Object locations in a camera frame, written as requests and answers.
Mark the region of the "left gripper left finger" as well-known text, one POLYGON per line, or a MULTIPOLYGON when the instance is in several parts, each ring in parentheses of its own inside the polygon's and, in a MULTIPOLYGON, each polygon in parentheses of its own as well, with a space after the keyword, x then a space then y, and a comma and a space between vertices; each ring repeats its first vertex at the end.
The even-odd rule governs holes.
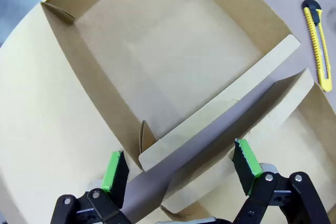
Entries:
POLYGON ((99 187, 81 197, 61 195, 51 223, 129 223, 121 211, 129 168, 123 151, 113 152, 99 187))

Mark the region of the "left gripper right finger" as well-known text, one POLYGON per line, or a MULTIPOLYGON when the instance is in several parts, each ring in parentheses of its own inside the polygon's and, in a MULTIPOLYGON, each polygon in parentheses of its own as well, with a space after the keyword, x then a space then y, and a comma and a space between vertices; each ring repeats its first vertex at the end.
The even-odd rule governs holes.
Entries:
POLYGON ((258 163, 249 143, 236 139, 232 161, 248 197, 234 223, 261 223, 269 206, 278 206, 287 223, 330 223, 323 203, 305 172, 288 178, 272 164, 258 163))

